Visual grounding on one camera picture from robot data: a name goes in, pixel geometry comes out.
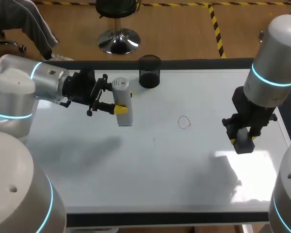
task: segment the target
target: black cup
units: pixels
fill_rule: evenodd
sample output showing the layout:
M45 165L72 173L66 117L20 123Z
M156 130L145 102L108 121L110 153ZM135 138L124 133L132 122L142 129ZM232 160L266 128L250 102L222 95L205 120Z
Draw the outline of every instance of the black cup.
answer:
M161 60L155 55L146 55L138 60L139 83L145 88L154 88L160 84Z

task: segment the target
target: floor tape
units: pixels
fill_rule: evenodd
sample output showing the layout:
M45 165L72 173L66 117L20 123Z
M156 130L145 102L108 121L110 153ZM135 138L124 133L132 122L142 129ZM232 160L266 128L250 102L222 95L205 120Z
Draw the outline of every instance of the floor tape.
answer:
M94 2L80 3L80 2L64 2L64 1L35 1L35 4L43 5L84 5L95 6ZM209 6L209 5L223 5L223 6L249 6L249 5L291 5L291 2L188 2L188 3L142 3L143 6Z
M215 16L215 14L214 14L213 5L209 5L208 8L209 8L209 13L210 13L210 16L211 16L213 28L214 28L215 38L217 40L217 47L218 47L218 51L219 51L220 57L221 58L226 58L226 55L225 55L224 49L223 49L221 33L220 33L220 29L219 29L219 24L218 24L218 21L217 21L217 18Z

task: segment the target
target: person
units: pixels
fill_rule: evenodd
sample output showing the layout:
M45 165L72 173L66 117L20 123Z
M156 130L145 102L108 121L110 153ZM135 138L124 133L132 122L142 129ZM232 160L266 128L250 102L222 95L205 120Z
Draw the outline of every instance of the person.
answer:
M22 29L45 60L72 60L53 53L59 43L31 0L0 0L0 31Z

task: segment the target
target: black table border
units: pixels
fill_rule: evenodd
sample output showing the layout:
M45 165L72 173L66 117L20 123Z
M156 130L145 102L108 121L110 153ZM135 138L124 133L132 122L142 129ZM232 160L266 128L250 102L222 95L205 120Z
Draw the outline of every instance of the black table border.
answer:
M137 61L67 61L48 62L51 65L79 70L138 70ZM197 59L162 61L161 70L186 69L250 69L253 58ZM291 139L291 97L279 107ZM213 223L267 222L267 212L199 212L199 213L86 213L67 214L67 227L146 226Z

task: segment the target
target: wooden floor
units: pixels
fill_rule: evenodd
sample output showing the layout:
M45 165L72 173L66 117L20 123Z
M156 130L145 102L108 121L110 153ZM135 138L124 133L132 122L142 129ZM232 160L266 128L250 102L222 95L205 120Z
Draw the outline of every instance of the wooden floor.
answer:
M72 0L94 2L92 0ZM203 0L221 2L221 0ZM172 3L196 0L172 0ZM168 0L143 0L143 3L169 3ZM122 19L122 26L135 30L141 37L139 49L128 55L109 55L97 46L99 35L112 28L111 19L99 19L93 6L38 5L41 14L60 40L54 51L74 60L137 60L154 54L162 60L220 58L213 23L203 6L142 6L140 11ZM227 58L254 57L259 48L258 34L276 16L288 14L287 5L216 5L214 12L221 31ZM6 31L7 39L28 47L28 56L41 56L21 30ZM0 50L15 53L11 47ZM255 232L261 225L255 226ZM188 233L191 228L121 229L120 233ZM236 233L233 226L196 227L196 233Z

